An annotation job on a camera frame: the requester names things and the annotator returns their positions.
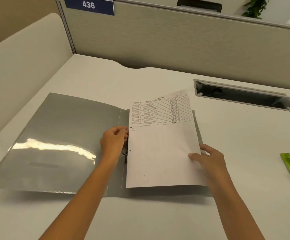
hanging plant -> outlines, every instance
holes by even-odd
[[[247,11],[242,14],[244,17],[253,17],[261,19],[261,12],[266,9],[266,5],[270,0],[250,0],[243,7],[247,7]]]

hand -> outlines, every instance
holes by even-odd
[[[188,157],[201,164],[207,178],[208,187],[211,190],[215,190],[219,186],[232,187],[233,183],[226,168],[224,155],[208,145],[200,144],[199,146],[210,155],[190,153]]]
[[[127,137],[128,128],[126,126],[115,126],[105,131],[100,140],[102,161],[109,160],[117,163],[118,157],[123,149],[124,141],[127,140]]]

desk surface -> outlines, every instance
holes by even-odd
[[[203,142],[225,155],[237,191],[266,239],[290,239],[290,112],[195,97],[193,79],[283,92],[290,90],[157,68],[130,69],[74,55],[0,132],[0,160],[48,93],[128,109],[130,101],[189,89]],[[0,239],[37,239],[70,195],[0,190]],[[226,239],[214,199],[104,198],[86,239]]]

person's left hand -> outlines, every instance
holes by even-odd
[[[102,161],[113,161],[117,163],[118,157],[122,152],[124,141],[128,137],[128,128],[126,126],[115,126],[104,132],[100,140],[102,148]]]

white paper sheet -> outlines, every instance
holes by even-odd
[[[129,127],[127,188],[206,185],[188,158],[200,148],[186,90],[131,102]]]

